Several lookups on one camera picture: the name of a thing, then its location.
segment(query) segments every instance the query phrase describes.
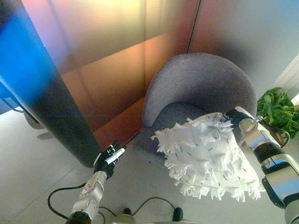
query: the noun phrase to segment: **gray fabric upholstery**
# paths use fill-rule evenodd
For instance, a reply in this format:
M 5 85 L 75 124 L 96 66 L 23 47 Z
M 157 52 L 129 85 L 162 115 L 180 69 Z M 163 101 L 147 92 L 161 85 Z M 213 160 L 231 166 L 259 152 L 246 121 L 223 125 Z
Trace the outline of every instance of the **gray fabric upholstery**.
M 187 102 L 207 113 L 241 106 L 253 116 L 256 95 L 246 74 L 235 64 L 210 54 L 174 56 L 151 82 L 143 108 L 143 125 L 151 127 L 168 104 Z
M 174 56 L 151 82 L 143 107 L 143 127 L 135 149 L 142 158 L 164 164 L 158 154 L 158 140 L 151 140 L 156 130 L 183 124 L 207 113 L 225 113 L 241 106 L 256 115 L 256 95 L 247 75 L 227 59 L 210 54 Z M 233 130 L 238 144 L 243 142 Z
M 205 111 L 191 104 L 173 103 L 166 106 L 152 127 L 143 127 L 137 135 L 136 152 L 149 162 L 164 165 L 164 154 L 157 153 L 159 141 L 158 139 L 152 140 L 151 136 L 155 135 L 157 130 L 173 127 L 176 123 L 182 125 L 187 122 L 187 118 L 196 119 L 204 114 L 206 114 Z

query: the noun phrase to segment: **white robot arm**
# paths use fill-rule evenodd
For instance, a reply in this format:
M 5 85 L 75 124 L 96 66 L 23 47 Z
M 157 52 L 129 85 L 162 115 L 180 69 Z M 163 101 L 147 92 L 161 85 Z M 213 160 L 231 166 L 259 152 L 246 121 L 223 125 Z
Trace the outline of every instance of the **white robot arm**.
M 299 165 L 273 139 L 270 132 L 241 107 L 225 116 L 238 126 L 244 141 L 253 150 L 265 177 L 262 180 L 269 198 L 285 209 L 285 222 L 299 224 Z

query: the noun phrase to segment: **gray floor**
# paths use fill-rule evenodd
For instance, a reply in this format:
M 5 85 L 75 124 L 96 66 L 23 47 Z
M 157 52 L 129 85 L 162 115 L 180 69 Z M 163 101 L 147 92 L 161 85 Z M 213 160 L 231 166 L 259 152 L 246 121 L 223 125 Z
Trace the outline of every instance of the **gray floor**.
M 45 130 L 34 130 L 24 115 L 9 111 L 0 115 L 0 223 L 65 223 L 47 206 L 51 191 L 60 187 L 77 186 L 89 179 L 92 169 L 83 167 L 56 139 L 38 138 Z M 133 151 L 134 141 L 116 165 L 114 175 L 106 182 L 101 206 L 114 212 L 129 207 L 135 210 L 144 200 L 159 196 L 184 210 L 184 218 L 203 224 L 282 224 L 284 211 L 275 207 L 268 196 L 254 201 L 247 198 L 239 203 L 225 195 L 222 201 L 204 197 L 184 197 L 168 176 L 166 168 L 144 162 Z M 286 149 L 299 158 L 298 137 Z M 248 160 L 262 172 L 250 151 Z M 52 198 L 53 206 L 68 215 L 79 190 L 59 192 Z M 135 216 L 138 223 L 170 221 L 173 209 L 166 202 L 153 200 Z M 106 223 L 112 216 L 103 211 Z M 94 223 L 101 224 L 99 215 Z

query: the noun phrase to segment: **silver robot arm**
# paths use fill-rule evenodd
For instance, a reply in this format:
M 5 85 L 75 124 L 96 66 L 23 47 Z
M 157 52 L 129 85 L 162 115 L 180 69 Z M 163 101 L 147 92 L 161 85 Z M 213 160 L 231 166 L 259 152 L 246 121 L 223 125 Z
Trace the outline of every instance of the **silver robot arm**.
M 94 174 L 81 190 L 66 224 L 91 224 L 97 216 L 105 181 L 112 176 L 118 158 L 125 152 L 125 147 L 117 145 L 115 141 L 95 160 Z
M 262 180 L 269 198 L 285 209 L 285 222 L 299 224 L 299 165 L 273 139 L 270 132 L 241 107 L 225 116 L 238 126 L 244 141 L 261 164 L 265 177 Z

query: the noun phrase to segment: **towel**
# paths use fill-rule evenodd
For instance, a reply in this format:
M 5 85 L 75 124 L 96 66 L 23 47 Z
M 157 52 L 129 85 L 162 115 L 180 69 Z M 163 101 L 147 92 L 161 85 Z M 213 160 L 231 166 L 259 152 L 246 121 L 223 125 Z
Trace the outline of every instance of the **towel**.
M 206 114 L 173 128 L 155 131 L 158 152 L 165 153 L 165 166 L 185 196 L 201 198 L 209 192 L 221 200 L 225 192 L 245 202 L 264 191 L 258 176 L 235 141 L 232 124 L 222 113 Z

